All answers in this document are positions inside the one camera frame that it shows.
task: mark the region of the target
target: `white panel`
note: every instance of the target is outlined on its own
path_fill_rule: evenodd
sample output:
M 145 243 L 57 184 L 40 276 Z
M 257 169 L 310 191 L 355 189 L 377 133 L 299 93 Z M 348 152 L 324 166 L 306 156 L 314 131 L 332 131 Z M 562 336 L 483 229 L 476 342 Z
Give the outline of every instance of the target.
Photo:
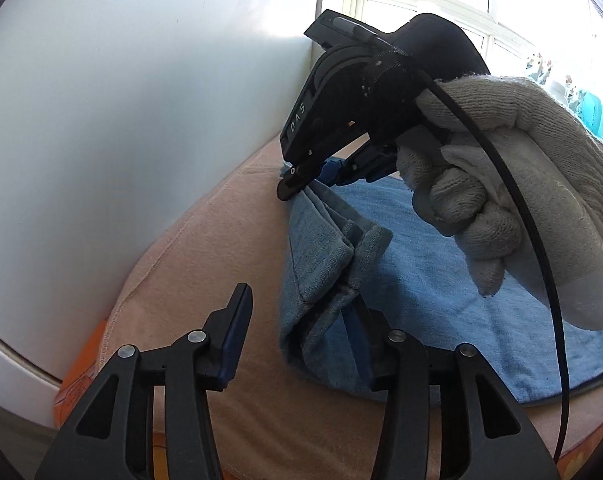
M 58 386 L 22 367 L 0 351 L 0 406 L 27 420 L 54 428 L 53 401 Z
M 315 0 L 4 3 L 2 340 L 66 373 L 150 243 L 280 130 L 309 71 L 302 33 L 314 9 Z

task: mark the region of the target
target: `blue towel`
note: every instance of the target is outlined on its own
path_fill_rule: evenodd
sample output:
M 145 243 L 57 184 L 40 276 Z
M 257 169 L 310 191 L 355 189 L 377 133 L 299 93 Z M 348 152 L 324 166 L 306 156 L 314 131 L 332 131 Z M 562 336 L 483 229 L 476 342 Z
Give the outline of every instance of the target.
M 286 360 L 332 388 L 382 400 L 359 378 L 339 316 L 361 293 L 425 345 L 473 343 L 519 402 L 558 394 L 548 309 L 508 275 L 498 294 L 480 297 L 454 240 L 422 221 L 411 199 L 402 181 L 386 177 L 338 188 L 313 182 L 289 202 L 280 300 Z M 575 388 L 603 373 L 603 331 L 565 330 Z

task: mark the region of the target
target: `white knit glove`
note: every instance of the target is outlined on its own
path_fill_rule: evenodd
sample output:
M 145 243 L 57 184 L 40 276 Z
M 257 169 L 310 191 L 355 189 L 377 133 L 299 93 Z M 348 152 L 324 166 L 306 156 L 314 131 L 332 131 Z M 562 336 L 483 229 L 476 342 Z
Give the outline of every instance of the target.
M 486 133 L 513 173 L 549 255 L 564 318 L 601 330 L 603 142 L 526 78 L 471 76 L 440 85 Z M 480 294 L 496 294 L 508 270 L 547 305 L 530 241 L 488 156 L 430 91 L 417 105 L 454 135 L 440 153 L 429 155 L 415 150 L 423 126 L 399 137 L 402 179 L 410 189 L 429 188 L 438 220 L 462 222 L 455 237 Z

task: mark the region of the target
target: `black cable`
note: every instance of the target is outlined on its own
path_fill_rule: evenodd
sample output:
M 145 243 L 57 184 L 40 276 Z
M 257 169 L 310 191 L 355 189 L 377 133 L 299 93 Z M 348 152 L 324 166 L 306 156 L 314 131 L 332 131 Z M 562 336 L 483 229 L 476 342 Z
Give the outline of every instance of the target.
M 564 447 L 566 440 L 566 431 L 568 431 L 568 415 L 570 409 L 570 381 L 568 375 L 568 360 L 566 358 L 566 341 L 564 336 L 564 326 L 561 317 L 561 308 L 559 306 L 559 295 L 557 294 L 557 287 L 555 285 L 555 279 L 552 275 L 552 268 L 550 267 L 550 261 L 546 254 L 541 235 L 537 230 L 533 215 L 528 209 L 526 200 L 524 200 L 521 190 L 513 174 L 508 169 L 504 162 L 504 159 L 499 155 L 499 152 L 494 147 L 492 142 L 488 140 L 488 137 L 479 129 L 475 122 L 470 116 L 461 108 L 450 95 L 448 95 L 426 72 L 421 69 L 416 71 L 419 79 L 425 84 L 425 86 L 437 97 L 461 123 L 466 126 L 468 131 L 477 140 L 479 145 L 488 155 L 495 166 L 499 176 L 504 181 L 504 185 L 510 193 L 510 196 L 517 207 L 517 211 L 521 216 L 523 226 L 528 232 L 528 236 L 533 245 L 535 256 L 537 256 L 537 262 L 541 270 L 541 276 L 543 278 L 544 286 L 546 288 L 546 294 L 548 295 L 550 314 L 552 316 L 552 326 L 555 332 L 555 347 L 557 349 L 557 362 L 559 364 L 559 377 L 561 380 L 561 422 L 559 425 L 559 436 L 557 437 L 557 447 L 553 458 L 555 463 L 559 461 L 561 456 L 561 450 Z

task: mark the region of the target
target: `blue fabric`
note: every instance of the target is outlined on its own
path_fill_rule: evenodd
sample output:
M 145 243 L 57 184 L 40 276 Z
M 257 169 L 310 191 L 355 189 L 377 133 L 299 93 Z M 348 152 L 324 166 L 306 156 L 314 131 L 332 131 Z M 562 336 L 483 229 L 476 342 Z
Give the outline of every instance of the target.
M 473 343 L 519 402 L 558 394 L 549 311 L 508 275 L 498 294 L 480 297 L 454 240 L 419 219 L 411 199 L 402 181 L 386 177 L 333 189 L 313 182 L 289 202 L 280 302 L 287 361 L 328 386 L 382 399 L 359 378 L 339 316 L 360 291 L 426 345 Z M 574 388 L 603 373 L 603 331 L 565 330 Z

